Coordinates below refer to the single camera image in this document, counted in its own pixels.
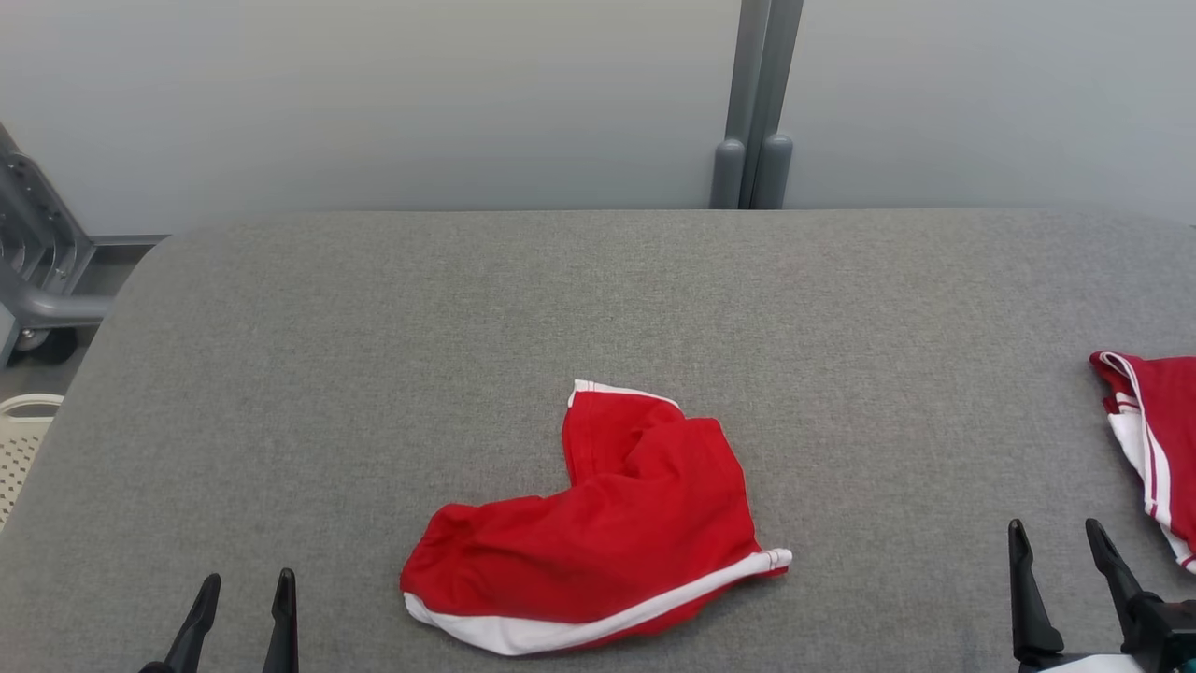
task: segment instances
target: red and white clothing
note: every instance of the red and white clothing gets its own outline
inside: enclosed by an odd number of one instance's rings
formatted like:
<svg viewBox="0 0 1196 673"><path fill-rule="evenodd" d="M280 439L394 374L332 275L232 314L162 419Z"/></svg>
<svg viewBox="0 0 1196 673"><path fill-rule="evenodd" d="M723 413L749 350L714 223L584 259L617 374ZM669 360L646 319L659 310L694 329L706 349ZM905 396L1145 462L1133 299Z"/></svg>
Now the red and white clothing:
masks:
<svg viewBox="0 0 1196 673"><path fill-rule="evenodd" d="M692 618L785 573L762 550L719 423L578 381L562 429L572 488L438 512L399 576L408 612L505 655L592 647Z"/></svg>
<svg viewBox="0 0 1196 673"><path fill-rule="evenodd" d="M1113 396L1105 411L1130 465L1142 477L1147 514L1196 573L1196 357L1146 361L1099 351L1090 359Z"/></svg>

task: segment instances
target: gray floor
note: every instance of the gray floor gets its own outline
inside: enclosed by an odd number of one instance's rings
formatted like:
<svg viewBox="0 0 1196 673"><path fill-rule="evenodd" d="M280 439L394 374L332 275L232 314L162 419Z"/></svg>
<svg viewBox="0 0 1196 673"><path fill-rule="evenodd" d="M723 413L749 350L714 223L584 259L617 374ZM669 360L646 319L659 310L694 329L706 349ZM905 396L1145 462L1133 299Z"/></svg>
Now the gray floor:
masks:
<svg viewBox="0 0 1196 673"><path fill-rule="evenodd" d="M75 293L115 294L133 273L150 247L99 247L89 264ZM30 359L0 369L0 400L25 393L55 393L65 396L75 372L87 357L96 328L79 329L79 350L62 365L44 365Z"/></svg>

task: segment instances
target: black wheel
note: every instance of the black wheel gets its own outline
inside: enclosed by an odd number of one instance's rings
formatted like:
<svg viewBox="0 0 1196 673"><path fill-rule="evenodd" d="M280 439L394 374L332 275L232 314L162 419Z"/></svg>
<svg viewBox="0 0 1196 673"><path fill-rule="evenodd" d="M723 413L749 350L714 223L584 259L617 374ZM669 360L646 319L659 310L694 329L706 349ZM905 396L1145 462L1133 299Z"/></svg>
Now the black wheel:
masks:
<svg viewBox="0 0 1196 673"><path fill-rule="evenodd" d="M29 357L45 365L62 365L71 360L79 348L79 335L72 326L50 329L45 341L30 349Z"/></svg>

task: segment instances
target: white partition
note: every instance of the white partition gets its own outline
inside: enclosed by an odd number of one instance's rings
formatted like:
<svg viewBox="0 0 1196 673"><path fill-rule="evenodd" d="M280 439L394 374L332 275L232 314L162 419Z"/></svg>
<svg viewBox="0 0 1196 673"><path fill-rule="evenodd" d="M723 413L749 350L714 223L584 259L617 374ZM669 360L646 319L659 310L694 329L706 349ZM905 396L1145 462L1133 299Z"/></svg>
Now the white partition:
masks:
<svg viewBox="0 0 1196 673"><path fill-rule="evenodd" d="M806 0L785 204L1196 222L1194 26L1189 0Z"/></svg>
<svg viewBox="0 0 1196 673"><path fill-rule="evenodd" d="M704 207L739 0L5 0L0 123L92 234Z"/></svg>

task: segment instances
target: red fabric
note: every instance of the red fabric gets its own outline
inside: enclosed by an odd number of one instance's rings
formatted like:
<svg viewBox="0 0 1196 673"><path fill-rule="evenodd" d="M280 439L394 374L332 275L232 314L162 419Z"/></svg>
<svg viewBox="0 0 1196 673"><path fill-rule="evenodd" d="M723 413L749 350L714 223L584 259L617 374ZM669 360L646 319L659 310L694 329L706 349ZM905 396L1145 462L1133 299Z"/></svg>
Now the red fabric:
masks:
<svg viewBox="0 0 1196 673"><path fill-rule="evenodd" d="M1148 496L1152 501L1159 498L1158 472L1166 469L1171 496L1159 507L1170 510L1171 532L1190 547L1196 543L1196 357L1147 361L1115 354L1129 363L1130 372L1122 372L1102 360L1105 353L1092 354L1090 362L1115 396L1122 393L1136 398L1136 404L1121 404L1130 410L1140 409L1157 440L1146 447L1147 470L1154 476L1154 489ZM1130 375L1137 380L1136 391ZM1115 398L1105 399L1104 405L1106 410L1112 410L1111 414L1121 411ZM1160 451L1166 457L1165 467L1161 461L1152 459L1153 451ZM1158 508L1152 508L1149 514L1164 522ZM1192 559L1182 558L1179 562L1186 565Z"/></svg>
<svg viewBox="0 0 1196 673"><path fill-rule="evenodd" d="M562 440L570 489L444 507L399 589L439 613L580 624L761 551L716 421L646 396L578 392ZM602 642L664 630L720 593Z"/></svg>

